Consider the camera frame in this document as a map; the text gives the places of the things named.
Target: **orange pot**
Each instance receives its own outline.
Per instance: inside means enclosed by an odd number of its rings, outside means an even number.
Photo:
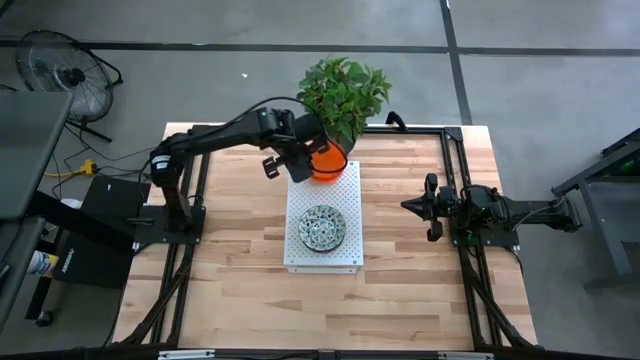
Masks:
[[[324,154],[316,152],[311,155],[311,163],[314,168],[311,176],[313,180],[325,184],[333,184],[338,180],[344,171],[343,167],[346,161],[338,146],[333,141],[329,141],[329,150]]]

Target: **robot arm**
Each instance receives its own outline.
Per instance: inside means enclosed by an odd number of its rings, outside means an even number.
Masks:
[[[220,127],[206,127],[174,134],[150,154],[151,180],[162,188],[166,200],[165,230],[189,232],[192,215],[187,198],[178,189],[180,176],[188,159],[204,153],[250,144],[260,149],[272,148],[279,155],[263,161],[265,174],[272,179],[285,165],[293,181],[300,182],[312,174],[311,154],[327,149],[327,135],[322,122],[313,115],[295,119],[291,111],[260,108]]]
[[[438,178],[428,174],[425,194],[403,201],[401,206],[431,221],[427,240],[438,241],[443,235],[438,218],[450,218],[455,227],[477,236],[481,230],[514,231],[521,224],[544,224],[552,229],[574,232],[582,226],[575,205],[566,197],[552,201],[515,201],[502,196],[495,188],[470,185],[462,189],[460,198],[450,186],[438,188]]]

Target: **gray floor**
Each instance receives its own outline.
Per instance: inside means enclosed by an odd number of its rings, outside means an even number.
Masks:
[[[450,5],[460,46],[640,47],[640,2],[634,0],[450,0]],[[20,0],[0,19],[5,35],[34,28],[86,40],[446,45],[437,0]],[[155,145],[168,121],[223,121],[262,98],[295,94],[304,69],[330,54],[99,55],[122,70],[125,83],[110,114],[96,124],[116,140],[90,141],[115,156]],[[411,123],[460,124],[447,55],[348,55],[387,71],[394,88],[385,110],[398,111]],[[474,124],[489,126],[504,191],[515,199],[551,198],[551,186],[640,124],[640,58],[463,56],[461,62]],[[0,51],[0,83],[21,86],[12,50]],[[77,149],[77,141],[65,135],[56,154],[62,159]],[[136,168],[144,160],[141,155],[117,165]],[[53,184],[45,179],[42,187]],[[87,180],[73,180],[64,196],[82,197],[87,187]],[[638,292],[587,295],[582,289],[584,282],[612,271],[590,224],[571,235],[524,226],[519,234],[540,344],[640,357]],[[41,329],[20,318],[33,286],[25,282],[0,336],[0,352],[102,344],[117,292],[70,286],[56,323]]]

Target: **decorative bowl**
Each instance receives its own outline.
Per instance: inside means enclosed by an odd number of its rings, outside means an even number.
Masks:
[[[335,208],[318,205],[302,214],[298,222],[298,233],[300,240],[309,250],[328,253],[342,244],[347,233],[347,224]]]

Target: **wooden table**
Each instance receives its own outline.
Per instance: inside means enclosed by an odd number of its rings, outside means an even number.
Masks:
[[[193,125],[169,123],[165,136]],[[472,182],[500,188],[487,127],[462,129]],[[267,153],[240,146],[211,155],[205,233],[191,270],[180,347],[472,348],[457,251],[446,235],[428,243],[428,223],[400,207],[402,200],[422,195],[427,173],[444,182],[436,136],[368,135],[358,140],[350,159],[361,167],[365,262],[355,276],[286,271],[287,174],[281,168],[280,177],[265,177],[261,161]],[[457,170],[455,151],[452,156]],[[151,201],[163,203],[159,189],[152,190]],[[151,245],[134,259],[114,341],[129,335],[156,300],[166,252],[166,245]],[[488,248],[487,261],[497,303],[535,343],[513,255]],[[489,339],[482,306],[479,313]],[[170,304],[165,336],[172,314]]]

